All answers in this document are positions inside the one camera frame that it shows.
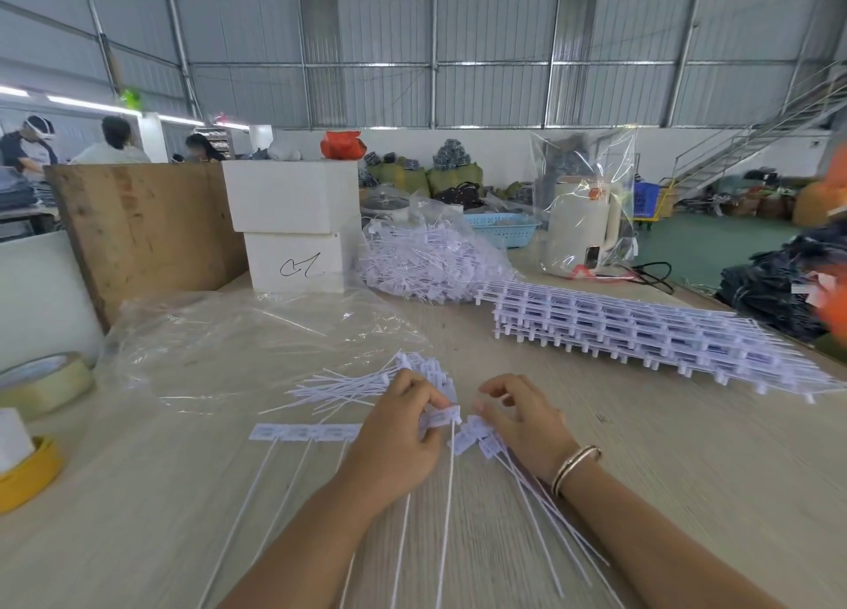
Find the woman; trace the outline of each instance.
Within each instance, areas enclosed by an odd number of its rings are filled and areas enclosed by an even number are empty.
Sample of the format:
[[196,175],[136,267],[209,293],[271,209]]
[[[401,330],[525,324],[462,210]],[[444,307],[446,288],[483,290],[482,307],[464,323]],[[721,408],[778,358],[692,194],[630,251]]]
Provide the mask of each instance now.
[[226,156],[217,151],[214,145],[209,143],[209,139],[201,133],[193,133],[185,139],[185,146],[188,147],[188,151],[200,163],[226,161]]
[[[480,386],[476,411],[526,469],[582,516],[651,609],[784,609],[691,540],[581,450],[562,413],[524,375]],[[507,415],[492,398],[513,406]],[[326,609],[371,522],[435,470],[439,429],[418,439],[427,405],[447,400],[401,370],[367,416],[336,475],[306,502],[218,609]]]
[[106,116],[100,123],[105,143],[91,145],[71,165],[120,165],[123,163],[149,163],[150,158],[142,150],[130,144],[132,127],[121,117]]

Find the blue plastic basket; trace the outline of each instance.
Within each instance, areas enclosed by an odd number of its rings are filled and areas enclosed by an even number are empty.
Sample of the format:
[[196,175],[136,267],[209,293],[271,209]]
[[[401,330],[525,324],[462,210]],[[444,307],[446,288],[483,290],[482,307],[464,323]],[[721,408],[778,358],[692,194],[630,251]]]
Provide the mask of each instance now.
[[[498,248],[525,248],[532,240],[535,229],[540,223],[523,214],[466,214],[465,218],[473,227]],[[499,225],[503,221],[512,221],[508,225]]]
[[633,200],[633,218],[653,218],[656,214],[656,203],[659,201],[661,185],[653,183],[635,184],[635,196]]

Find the white box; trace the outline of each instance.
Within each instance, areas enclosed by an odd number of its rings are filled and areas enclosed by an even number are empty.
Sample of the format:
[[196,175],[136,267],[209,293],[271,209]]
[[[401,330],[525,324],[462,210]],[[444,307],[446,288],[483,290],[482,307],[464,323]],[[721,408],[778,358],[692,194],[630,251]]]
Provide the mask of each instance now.
[[359,214],[355,161],[226,161],[237,232],[331,234]]
[[344,292],[358,246],[361,219],[332,234],[244,233],[250,277],[257,292]]
[[0,408],[0,475],[36,450],[16,408]]

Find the hand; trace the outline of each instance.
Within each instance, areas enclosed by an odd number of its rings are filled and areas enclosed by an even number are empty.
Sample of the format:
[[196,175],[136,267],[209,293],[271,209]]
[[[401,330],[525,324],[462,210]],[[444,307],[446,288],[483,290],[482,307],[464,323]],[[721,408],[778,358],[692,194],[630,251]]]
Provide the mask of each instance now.
[[517,459],[536,477],[552,484],[565,460],[579,444],[565,428],[565,416],[547,400],[526,375],[499,375],[480,386],[480,392],[502,398],[517,414],[509,417],[495,402],[474,401],[473,408],[489,422]]
[[418,421],[427,404],[448,408],[450,400],[411,370],[397,373],[362,424],[338,475],[353,483],[380,512],[416,489],[435,470],[440,429],[418,439]]

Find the red plastic bag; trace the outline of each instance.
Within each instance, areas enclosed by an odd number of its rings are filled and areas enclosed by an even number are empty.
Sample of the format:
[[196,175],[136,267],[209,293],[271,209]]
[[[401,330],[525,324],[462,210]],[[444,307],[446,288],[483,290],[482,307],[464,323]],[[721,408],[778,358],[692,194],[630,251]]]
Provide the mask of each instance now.
[[326,132],[320,141],[320,150],[335,161],[358,161],[367,147],[359,139],[362,132]]

